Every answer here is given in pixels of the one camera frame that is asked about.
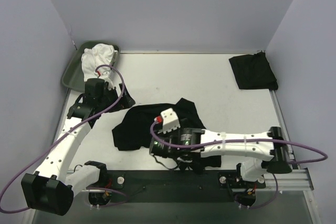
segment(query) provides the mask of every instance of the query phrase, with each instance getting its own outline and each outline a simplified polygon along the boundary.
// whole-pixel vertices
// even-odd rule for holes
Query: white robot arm
[[[283,174],[292,171],[288,164],[289,154],[286,145],[257,141],[226,143],[229,140],[283,139],[279,127],[271,127],[267,132],[256,134],[228,134],[206,129],[183,128],[172,109],[163,111],[155,120],[159,123],[158,134],[170,144],[197,146],[214,141],[218,141],[218,144],[199,148],[172,148],[153,139],[150,146],[152,155],[170,157],[186,163],[192,162],[193,157],[196,156],[202,158],[223,155],[251,157],[237,165],[239,177],[246,182],[255,182],[267,172]]]
[[[74,196],[89,185],[104,187],[108,181],[107,168],[103,163],[88,161],[85,165],[66,177],[69,165],[85,136],[93,128],[96,118],[87,121],[70,132],[70,129],[86,119],[99,114],[113,104],[117,98],[115,88],[106,78],[88,79],[85,92],[71,106],[59,135],[68,134],[45,157],[33,174],[25,174],[21,186],[30,208],[64,215],[69,210]],[[108,112],[128,109],[135,104],[127,89],[124,89],[119,102]]]

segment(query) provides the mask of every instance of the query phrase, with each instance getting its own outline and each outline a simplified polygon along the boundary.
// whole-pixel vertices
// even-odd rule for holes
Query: white tabletop
[[[199,118],[211,131],[259,133],[279,126],[268,90],[240,90],[229,58],[236,55],[121,54],[117,64],[136,105],[193,101]],[[120,82],[115,75],[114,85]],[[79,92],[71,91],[66,113]],[[83,140],[69,169],[86,161],[97,161],[110,170],[165,169],[155,163],[147,148],[118,151],[112,129],[121,123],[126,110],[104,114]],[[159,158],[168,167],[171,159]],[[222,157],[221,169],[235,169],[244,157]]]

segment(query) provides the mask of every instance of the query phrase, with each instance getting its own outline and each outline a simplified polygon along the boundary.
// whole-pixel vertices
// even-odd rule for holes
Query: white cloth
[[[90,78],[97,78],[99,75],[95,72],[96,67],[102,64],[110,64],[114,55],[114,47],[105,44],[97,44],[92,49],[86,48],[82,55],[82,70],[84,81]],[[98,71],[102,74],[110,71],[108,67],[102,67]]]

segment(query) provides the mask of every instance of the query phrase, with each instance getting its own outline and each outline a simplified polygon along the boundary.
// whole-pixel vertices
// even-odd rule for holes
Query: gray wall
[[[51,0],[77,44],[122,49],[266,49],[292,0]]]
[[[308,165],[323,223],[334,223],[336,206],[335,18],[335,0],[294,0],[266,51],[290,139],[329,154]],[[295,152],[298,159],[313,157]]]
[[[50,146],[65,98],[60,77],[74,47],[50,0],[0,0],[0,188]],[[27,206],[20,179],[1,202]],[[0,214],[20,223],[22,214]]]

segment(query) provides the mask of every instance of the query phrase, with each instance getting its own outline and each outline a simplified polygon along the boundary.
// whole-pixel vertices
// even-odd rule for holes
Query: red wire
[[[109,179],[109,183],[105,186],[105,188],[110,188],[112,185],[112,179]]]
[[[257,189],[257,183],[254,183],[254,188],[252,191],[256,191],[256,189]]]

